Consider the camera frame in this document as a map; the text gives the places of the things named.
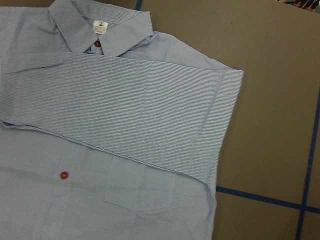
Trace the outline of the blue striped button shirt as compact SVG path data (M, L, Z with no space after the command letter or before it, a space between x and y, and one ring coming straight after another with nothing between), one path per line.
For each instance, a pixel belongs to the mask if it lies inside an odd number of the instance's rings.
M147 11L1 7L1 239L211 239L243 75Z

